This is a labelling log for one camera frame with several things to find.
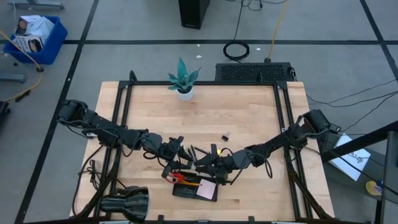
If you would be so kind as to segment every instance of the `yellow cable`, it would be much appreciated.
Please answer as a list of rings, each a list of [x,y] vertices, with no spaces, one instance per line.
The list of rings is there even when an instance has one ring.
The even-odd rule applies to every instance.
[[[274,33],[274,37],[272,38],[271,49],[269,50],[268,58],[271,58],[272,50],[274,49],[274,42],[275,42],[276,34],[278,33],[280,23],[284,19],[288,4],[289,4],[289,0],[286,0],[286,2],[284,4],[284,9],[282,10],[282,13],[279,16],[278,24],[276,25],[276,28],[275,28],[275,33]]]
[[[27,54],[26,52],[24,52],[24,51],[23,51],[21,48],[19,48],[18,45],[16,45],[6,34],[4,34],[3,31],[0,30],[0,34],[1,34],[4,38],[6,38],[10,43],[12,43],[13,46],[15,46],[19,51],[21,51],[24,55],[26,55],[26,57],[28,57],[33,63],[35,63],[35,65],[36,65],[36,67],[37,67],[38,69],[41,69],[41,68],[42,68],[42,67],[41,67],[29,54]],[[22,91],[22,92],[18,93],[17,95],[15,95],[15,96],[13,96],[13,97],[10,97],[10,98],[8,98],[8,99],[6,99],[6,100],[4,100],[4,101],[5,101],[5,102],[11,101],[11,100],[13,100],[13,99],[16,99],[16,98],[22,96],[22,95],[23,95],[24,93],[26,93],[27,91],[33,90],[34,88],[36,88],[36,87],[40,84],[40,82],[42,81],[42,78],[43,78],[43,73],[40,72],[40,73],[39,73],[39,79],[37,80],[37,82],[36,82],[35,85],[32,85],[32,86],[31,86],[30,88],[28,88],[27,90]]]

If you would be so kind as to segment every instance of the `wooden table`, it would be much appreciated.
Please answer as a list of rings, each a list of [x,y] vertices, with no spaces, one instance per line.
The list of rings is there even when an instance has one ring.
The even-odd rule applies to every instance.
[[[104,82],[99,93],[96,112],[111,120],[118,82]],[[308,111],[303,83],[288,83],[294,118]],[[283,93],[280,91],[284,118],[287,115]],[[122,96],[121,108],[125,97]],[[271,86],[195,86],[192,101],[180,101],[174,91],[166,86],[133,86],[127,117],[127,126],[132,129],[149,129],[160,134],[164,141],[169,137],[184,136],[184,146],[194,145],[210,151],[210,144],[218,148],[228,147],[237,151],[245,146],[266,142],[280,134],[274,91]],[[231,132],[229,141],[221,137]],[[308,140],[308,147],[317,148],[315,140]],[[88,141],[85,158],[98,148],[98,140]],[[97,156],[96,167],[102,167],[105,150]],[[264,167],[249,166],[233,185],[220,186],[217,202],[206,202],[172,195],[172,184],[161,178],[162,167],[156,160],[144,159],[143,151],[134,151],[123,157],[118,178],[125,185],[149,188],[150,208],[147,220],[248,220],[293,221],[294,212],[283,149],[275,151],[269,158],[274,178],[270,179]],[[204,155],[197,152],[199,158]],[[320,156],[310,150],[302,150],[303,168],[309,191],[325,211],[334,216],[329,190]],[[229,175],[232,179],[236,172]],[[95,190],[90,176],[81,179],[76,198],[79,212],[89,201]],[[305,217],[301,192],[298,190],[301,216]],[[112,219],[125,219],[122,214],[112,214]]]

